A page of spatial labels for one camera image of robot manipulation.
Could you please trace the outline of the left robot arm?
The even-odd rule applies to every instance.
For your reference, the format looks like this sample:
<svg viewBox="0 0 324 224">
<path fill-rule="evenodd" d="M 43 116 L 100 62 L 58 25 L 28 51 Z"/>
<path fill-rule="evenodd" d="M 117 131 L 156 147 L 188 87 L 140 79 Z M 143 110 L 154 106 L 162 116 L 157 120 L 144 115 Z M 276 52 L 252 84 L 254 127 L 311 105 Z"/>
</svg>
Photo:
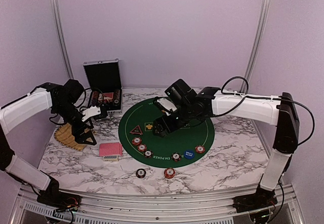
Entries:
<svg viewBox="0 0 324 224">
<path fill-rule="evenodd" d="M 77 80 L 69 79 L 64 85 L 46 82 L 1 108 L 1 171 L 45 191 L 44 198 L 53 206 L 60 206 L 64 202 L 62 192 L 52 186 L 54 180 L 17 156 L 6 136 L 19 124 L 49 109 L 71 126 L 71 134 L 77 143 L 96 145 L 91 118 L 99 115 L 101 109 L 91 106 L 79 111 L 75 103 L 83 91 L 83 86 Z"/>
</svg>

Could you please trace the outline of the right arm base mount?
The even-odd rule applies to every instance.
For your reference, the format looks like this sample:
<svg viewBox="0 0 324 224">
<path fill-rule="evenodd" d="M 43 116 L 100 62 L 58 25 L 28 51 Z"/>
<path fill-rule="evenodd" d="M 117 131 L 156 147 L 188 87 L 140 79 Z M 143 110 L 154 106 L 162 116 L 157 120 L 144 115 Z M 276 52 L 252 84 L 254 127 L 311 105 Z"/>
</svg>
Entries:
<svg viewBox="0 0 324 224">
<path fill-rule="evenodd" d="M 261 191 L 233 198 L 232 207 L 237 213 L 274 206 L 278 203 L 274 191 Z"/>
</svg>

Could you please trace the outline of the red-backed card deck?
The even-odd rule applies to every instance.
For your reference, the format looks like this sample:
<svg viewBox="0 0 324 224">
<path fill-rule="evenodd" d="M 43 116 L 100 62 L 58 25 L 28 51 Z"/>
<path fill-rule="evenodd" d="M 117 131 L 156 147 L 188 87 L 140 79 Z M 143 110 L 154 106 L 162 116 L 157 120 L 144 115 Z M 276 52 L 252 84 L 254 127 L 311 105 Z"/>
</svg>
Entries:
<svg viewBox="0 0 324 224">
<path fill-rule="evenodd" d="M 123 154 L 122 144 L 119 142 L 102 143 L 99 145 L 99 156 L 121 156 Z"/>
</svg>

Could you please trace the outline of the red poker chip stack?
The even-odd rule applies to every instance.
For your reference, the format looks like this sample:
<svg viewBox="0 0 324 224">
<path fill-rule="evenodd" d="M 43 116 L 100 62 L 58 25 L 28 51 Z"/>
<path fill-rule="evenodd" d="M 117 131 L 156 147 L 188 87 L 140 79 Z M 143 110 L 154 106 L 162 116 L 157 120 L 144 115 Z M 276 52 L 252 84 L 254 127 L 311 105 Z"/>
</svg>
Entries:
<svg viewBox="0 0 324 224">
<path fill-rule="evenodd" d="M 172 179 L 175 176 L 176 172 L 174 168 L 167 168 L 164 170 L 164 176 L 167 179 Z"/>
</svg>

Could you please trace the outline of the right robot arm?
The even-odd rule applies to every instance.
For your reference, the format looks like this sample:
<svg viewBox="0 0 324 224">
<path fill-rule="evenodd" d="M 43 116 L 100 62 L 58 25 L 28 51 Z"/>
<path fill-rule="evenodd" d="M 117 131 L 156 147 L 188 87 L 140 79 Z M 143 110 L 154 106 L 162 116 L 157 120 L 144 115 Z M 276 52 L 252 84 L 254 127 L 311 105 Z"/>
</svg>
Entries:
<svg viewBox="0 0 324 224">
<path fill-rule="evenodd" d="M 251 196 L 251 204 L 261 208 L 270 200 L 278 180 L 284 173 L 292 154 L 298 147 L 299 118 L 289 93 L 281 96 L 258 96 L 229 92 L 223 88 L 205 87 L 199 93 L 178 79 L 165 90 L 166 98 L 157 97 L 153 103 L 166 114 L 153 122 L 153 134 L 165 137 L 200 120 L 230 115 L 276 126 L 273 149 L 260 189 Z"/>
</svg>

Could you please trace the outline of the blue small blind button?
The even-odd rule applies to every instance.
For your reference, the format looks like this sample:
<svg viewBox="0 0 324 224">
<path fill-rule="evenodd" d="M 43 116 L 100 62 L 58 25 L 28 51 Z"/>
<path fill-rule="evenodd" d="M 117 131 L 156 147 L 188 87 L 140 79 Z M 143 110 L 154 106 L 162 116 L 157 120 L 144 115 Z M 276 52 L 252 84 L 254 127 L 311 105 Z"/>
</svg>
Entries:
<svg viewBox="0 0 324 224">
<path fill-rule="evenodd" d="M 183 156 L 184 158 L 191 160 L 195 157 L 195 152 L 191 150 L 185 150 Z"/>
</svg>

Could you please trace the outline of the triangular all-in button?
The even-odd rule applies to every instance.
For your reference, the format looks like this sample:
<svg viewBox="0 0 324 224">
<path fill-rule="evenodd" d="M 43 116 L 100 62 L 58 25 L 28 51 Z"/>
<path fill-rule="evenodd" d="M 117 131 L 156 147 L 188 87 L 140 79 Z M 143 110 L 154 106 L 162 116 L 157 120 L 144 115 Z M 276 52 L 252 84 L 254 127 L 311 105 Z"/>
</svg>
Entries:
<svg viewBox="0 0 324 224">
<path fill-rule="evenodd" d="M 130 131 L 130 134 L 132 135 L 143 135 L 142 129 L 140 125 L 137 125 L 134 129 Z"/>
</svg>

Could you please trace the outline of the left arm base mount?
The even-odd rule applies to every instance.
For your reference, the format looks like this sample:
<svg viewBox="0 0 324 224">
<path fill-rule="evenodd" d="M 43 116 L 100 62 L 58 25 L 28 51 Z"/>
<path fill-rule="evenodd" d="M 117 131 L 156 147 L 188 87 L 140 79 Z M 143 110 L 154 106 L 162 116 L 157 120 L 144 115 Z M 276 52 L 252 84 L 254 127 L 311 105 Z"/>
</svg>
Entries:
<svg viewBox="0 0 324 224">
<path fill-rule="evenodd" d="M 65 210 L 78 210 L 81 197 L 59 190 L 40 191 L 37 197 L 39 203 L 56 207 L 59 212 Z"/>
</svg>

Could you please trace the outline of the black poker chip stack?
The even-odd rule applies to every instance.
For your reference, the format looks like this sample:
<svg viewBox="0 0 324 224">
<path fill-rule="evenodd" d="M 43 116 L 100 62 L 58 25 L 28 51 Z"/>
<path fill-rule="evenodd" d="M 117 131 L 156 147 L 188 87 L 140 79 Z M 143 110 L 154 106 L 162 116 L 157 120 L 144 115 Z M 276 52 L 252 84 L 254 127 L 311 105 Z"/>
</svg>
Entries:
<svg viewBox="0 0 324 224">
<path fill-rule="evenodd" d="M 145 171 L 145 169 L 142 169 L 142 168 L 138 169 L 138 170 L 136 171 L 136 176 L 137 176 L 138 178 L 144 178 L 144 177 L 146 176 L 146 171 Z"/>
</svg>

